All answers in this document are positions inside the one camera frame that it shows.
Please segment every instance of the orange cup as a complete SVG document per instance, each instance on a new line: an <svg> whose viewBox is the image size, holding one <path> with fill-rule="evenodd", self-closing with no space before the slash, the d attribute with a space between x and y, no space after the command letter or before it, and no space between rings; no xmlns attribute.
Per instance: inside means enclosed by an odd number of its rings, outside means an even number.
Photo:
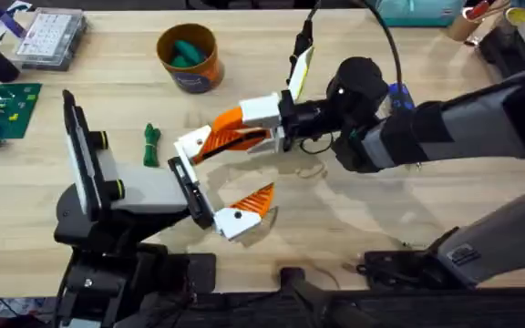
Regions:
<svg viewBox="0 0 525 328"><path fill-rule="evenodd" d="M201 50L206 60L195 67L173 67L174 43L187 41ZM157 42L157 56L170 72L178 87L190 93L203 93L217 87L222 81L223 69L218 59L216 38L208 28L198 24L182 24L165 31Z"/></svg>

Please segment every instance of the black cable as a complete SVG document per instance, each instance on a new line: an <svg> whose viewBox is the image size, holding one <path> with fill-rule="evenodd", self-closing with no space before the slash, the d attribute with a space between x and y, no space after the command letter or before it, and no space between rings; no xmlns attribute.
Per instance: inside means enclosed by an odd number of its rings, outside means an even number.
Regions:
<svg viewBox="0 0 525 328"><path fill-rule="evenodd" d="M310 20L314 17L315 13L317 12L317 10L318 10L319 8L321 8L321 0L317 0L317 1L315 2L315 6L314 6L314 7L311 9L311 11L309 12L309 15L307 16L307 20L310 21Z"/></svg>
<svg viewBox="0 0 525 328"><path fill-rule="evenodd" d="M382 26L382 29L384 29L384 34L386 34L386 38L388 39L388 44L390 45L390 50L392 50L392 56L394 57L394 64L396 66L396 85L398 88L398 91L402 90L402 68L400 66L400 57L398 55L398 50L396 49L396 44L394 42L394 38L392 37L392 34L390 33L390 30L388 29L388 26L386 26L386 23L384 22L384 19L382 19L382 16L378 13L378 11L374 8L373 5L367 3L366 0L357 0L358 2L365 5L366 8L368 8L372 15L376 18L378 21L378 24ZM403 100L403 93L398 92L398 96L400 97L400 100Z"/></svg>
<svg viewBox="0 0 525 328"><path fill-rule="evenodd" d="M325 147L324 149L321 149L321 150L317 150L317 151L310 151L310 150L307 150L304 146L304 143L307 139L309 138L305 138L303 140L301 140L301 142L299 143L299 148L307 155L317 155L317 154L321 154L323 152L326 152L328 149L330 149L333 145L334 145L334 142L335 142L335 139L334 139L334 132L330 132L329 133L329 137L330 137L330 140L329 140L329 145L327 145L327 147Z"/></svg>
<svg viewBox="0 0 525 328"><path fill-rule="evenodd" d="M4 307L7 308L11 313L14 314L14 316L20 316L21 314L17 313L14 309L12 309L11 305L9 305L4 299L0 298L0 303L4 305Z"/></svg>

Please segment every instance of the green toy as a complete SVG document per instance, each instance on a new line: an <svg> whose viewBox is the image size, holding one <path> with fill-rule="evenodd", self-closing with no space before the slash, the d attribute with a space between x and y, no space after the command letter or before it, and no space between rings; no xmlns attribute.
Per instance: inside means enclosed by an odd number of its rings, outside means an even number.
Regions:
<svg viewBox="0 0 525 328"><path fill-rule="evenodd" d="M160 140L161 131L154 128L151 123L145 127L145 156L143 165L150 168L158 168L160 160L157 158L157 142Z"/></svg>

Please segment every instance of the wooden table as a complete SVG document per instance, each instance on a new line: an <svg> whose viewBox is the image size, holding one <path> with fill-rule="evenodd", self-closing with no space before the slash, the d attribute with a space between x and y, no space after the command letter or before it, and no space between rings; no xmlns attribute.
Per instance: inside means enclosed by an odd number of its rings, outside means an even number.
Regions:
<svg viewBox="0 0 525 328"><path fill-rule="evenodd" d="M70 250L53 240L55 206L72 183L63 128L61 90L72 91L93 129L106 130L119 161L138 163L148 122L164 132L161 163L176 137L211 122L240 99L284 88L288 56L306 11L94 12L90 30L67 73L26 71L17 81L44 84L24 139L0 149L0 296L52 295ZM304 97L324 96L338 65L372 57L388 82L395 69L380 27L363 10L320 11L316 51ZM211 92L177 89L155 54L159 35L178 23L198 22L218 39L225 78ZM488 85L472 49L435 28L394 29L404 78L416 102L449 99ZM11 51L7 38L2 49ZM191 219L152 237L173 251L215 252L217 291L276 288L286 265L331 289L362 289L350 268L358 255L402 242L425 247L443 231L470 224L525 192L525 161L468 159L429 163L421 171L378 174L345 171L334 154L249 157L226 153L199 166L201 181L220 206L275 181L277 207L240 242L202 231ZM485 285L525 285L525 271Z"/></svg>

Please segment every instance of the plastic storage box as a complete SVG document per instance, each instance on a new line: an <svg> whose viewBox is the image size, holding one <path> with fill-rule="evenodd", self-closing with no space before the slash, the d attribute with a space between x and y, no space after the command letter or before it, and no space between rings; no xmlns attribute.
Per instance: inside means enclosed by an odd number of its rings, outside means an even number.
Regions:
<svg viewBox="0 0 525 328"><path fill-rule="evenodd" d="M82 10L38 8L12 60L22 68L66 71L86 29Z"/></svg>

